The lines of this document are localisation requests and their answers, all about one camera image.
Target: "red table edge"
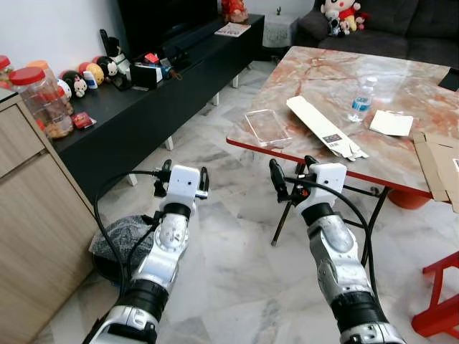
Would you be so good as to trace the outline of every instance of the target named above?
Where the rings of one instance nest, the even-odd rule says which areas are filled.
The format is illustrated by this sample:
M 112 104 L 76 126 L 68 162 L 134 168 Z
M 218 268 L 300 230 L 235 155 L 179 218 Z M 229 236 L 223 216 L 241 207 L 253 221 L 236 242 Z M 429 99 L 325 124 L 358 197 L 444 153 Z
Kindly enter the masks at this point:
M 259 152 L 259 153 L 268 154 L 270 156 L 277 156 L 278 158 L 282 158 L 282 159 L 286 159 L 286 160 L 290 160 L 290 161 L 295 161 L 296 163 L 304 163 L 304 160 L 301 159 L 301 158 L 297 158 L 295 156 L 289 156 L 288 154 L 275 152 L 273 150 L 263 149 L 263 148 L 258 147 L 256 145 L 248 145 L 246 143 L 237 142 L 237 141 L 231 140 L 228 137 L 227 137 L 227 143 L 229 143 L 230 145 L 235 145 L 237 147 L 249 149 L 251 151 L 256 151 L 256 152 Z M 379 184 L 379 185 L 388 186 L 388 187 L 393 188 L 395 190 L 404 191 L 404 192 L 407 192 L 407 193 L 410 193 L 410 194 L 413 194 L 413 195 L 416 195 L 416 196 L 427 197 L 429 199 L 433 199 L 432 193 L 427 192 L 427 191 L 422 191 L 422 190 L 418 190 L 416 188 L 410 188 L 408 186 L 395 184 L 395 183 L 392 183 L 390 181 L 383 181 L 382 179 L 365 176 L 364 174 L 360 174 L 360 173 L 357 173 L 357 172 L 347 171 L 346 175 L 350 176 L 350 177 L 357 178 L 357 179 L 361 179 L 363 181 L 369 181 L 371 183 L 376 183 L 376 184 Z

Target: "wooden cabinet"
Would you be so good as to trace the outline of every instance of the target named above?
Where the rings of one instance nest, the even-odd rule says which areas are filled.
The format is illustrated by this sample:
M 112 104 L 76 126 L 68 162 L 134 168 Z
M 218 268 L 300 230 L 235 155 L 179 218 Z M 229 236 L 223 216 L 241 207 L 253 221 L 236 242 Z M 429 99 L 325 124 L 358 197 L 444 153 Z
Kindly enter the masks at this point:
M 44 148 L 16 105 L 0 116 L 0 177 Z
M 9 344 L 31 341 L 84 280 L 97 231 L 87 200 L 17 101 L 0 112 L 0 342 Z

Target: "marble floor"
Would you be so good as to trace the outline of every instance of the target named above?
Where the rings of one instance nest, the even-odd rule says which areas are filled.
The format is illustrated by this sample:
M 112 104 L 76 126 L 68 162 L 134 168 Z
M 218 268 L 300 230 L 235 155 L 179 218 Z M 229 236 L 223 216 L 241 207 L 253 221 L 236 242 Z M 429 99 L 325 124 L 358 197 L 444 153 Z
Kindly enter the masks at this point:
M 165 159 L 206 166 L 211 193 L 197 201 L 190 245 L 161 320 L 158 344 L 332 344 L 339 332 L 319 291 L 316 266 L 302 220 L 290 214 L 278 247 L 270 246 L 283 211 L 277 204 L 268 156 L 230 146 L 225 136 L 275 66 L 253 62 L 240 88 L 224 88 L 220 105 L 207 105 L 174 134 L 173 151 L 155 150 L 139 168 Z M 294 163 L 278 160 L 286 173 Z M 364 188 L 371 184 L 350 178 Z M 375 199 L 345 191 L 369 216 Z M 101 201 L 106 224 L 130 214 L 152 214 L 153 183 L 121 181 Z M 341 204 L 336 208 L 351 217 Z M 410 321 L 427 308 L 432 280 L 421 269 L 459 249 L 459 217 L 431 201 L 417 211 L 384 205 L 374 229 L 377 284 L 384 311 L 408 343 L 457 343 L 448 335 L 429 339 Z M 360 243 L 360 229 L 353 229 Z M 447 270 L 443 297 L 459 290 L 458 271 Z M 97 317 L 114 303 L 117 289 L 92 274 L 52 319 L 34 344 L 78 344 Z

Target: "black tv stand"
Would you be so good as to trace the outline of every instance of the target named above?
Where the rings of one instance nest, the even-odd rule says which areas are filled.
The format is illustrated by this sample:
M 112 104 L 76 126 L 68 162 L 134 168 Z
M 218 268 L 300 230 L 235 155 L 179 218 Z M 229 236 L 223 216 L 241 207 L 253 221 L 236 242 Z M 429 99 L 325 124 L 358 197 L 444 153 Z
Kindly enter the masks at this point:
M 72 100 L 76 113 L 97 123 L 53 145 L 91 202 L 102 182 L 133 170 L 258 56 L 264 18 L 250 15 L 252 27 L 239 38 L 212 34 L 188 48 L 182 81 L 164 80 L 148 92 L 102 84 Z
M 213 35 L 214 32 L 221 29 L 224 25 L 225 23 L 222 18 L 216 18 L 213 21 L 164 42 L 162 45 L 162 52 L 164 56 L 171 59 L 175 57 L 180 50 L 188 50 L 203 39 Z

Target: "paper sheet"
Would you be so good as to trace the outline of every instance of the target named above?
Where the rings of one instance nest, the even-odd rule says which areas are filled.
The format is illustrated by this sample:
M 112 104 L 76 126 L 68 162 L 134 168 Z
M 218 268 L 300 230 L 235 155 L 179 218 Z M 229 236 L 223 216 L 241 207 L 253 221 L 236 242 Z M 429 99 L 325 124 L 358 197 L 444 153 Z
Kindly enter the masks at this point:
M 412 124 L 412 116 L 403 116 L 378 110 L 370 125 L 370 130 L 385 135 L 408 136 Z
M 348 158 L 350 161 L 355 161 L 357 158 L 368 158 L 368 155 L 353 140 L 348 138 L 304 97 L 299 95 L 288 99 L 287 106 L 336 156 Z

